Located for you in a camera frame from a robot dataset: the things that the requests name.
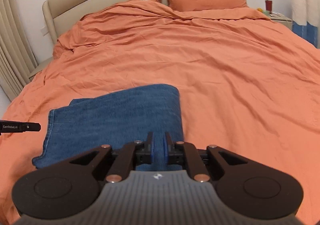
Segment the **orange duvet cover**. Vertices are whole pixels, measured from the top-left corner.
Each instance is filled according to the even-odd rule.
[[[289,173],[304,189],[297,216],[320,219],[320,53],[283,25],[250,8],[177,12],[127,2],[82,18],[53,55],[4,115],[42,126],[0,138],[4,225],[19,217],[11,188],[34,170],[49,110],[154,83],[179,89],[186,141]]]

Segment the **bedside table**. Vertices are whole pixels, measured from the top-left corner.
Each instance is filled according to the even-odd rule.
[[[282,17],[282,16],[278,16],[276,14],[271,14],[270,15],[270,19],[272,21],[281,23],[282,25],[285,25],[287,28],[289,28],[290,30],[292,30],[292,19],[288,18],[288,17]]]

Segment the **plush toy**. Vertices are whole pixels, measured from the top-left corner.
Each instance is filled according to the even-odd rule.
[[[307,39],[307,1],[291,0],[292,31],[298,36]]]
[[[318,47],[318,25],[318,0],[307,0],[307,40],[315,47]]]

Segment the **gray ribbed surface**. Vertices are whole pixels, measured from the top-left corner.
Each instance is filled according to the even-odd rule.
[[[246,218],[226,207],[209,183],[190,179],[186,171],[132,171],[128,179],[106,184],[85,211],[61,220],[23,216],[15,225],[301,225],[294,215],[273,221]]]

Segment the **jeans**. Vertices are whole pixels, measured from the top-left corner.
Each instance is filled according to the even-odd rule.
[[[109,144],[119,149],[135,140],[145,141],[153,132],[154,162],[137,170],[180,170],[166,165],[164,133],[182,141],[182,122],[178,90],[155,84],[123,90],[94,99],[74,99],[69,106],[49,112],[47,135],[41,156],[32,163],[37,168],[75,156],[91,148]]]

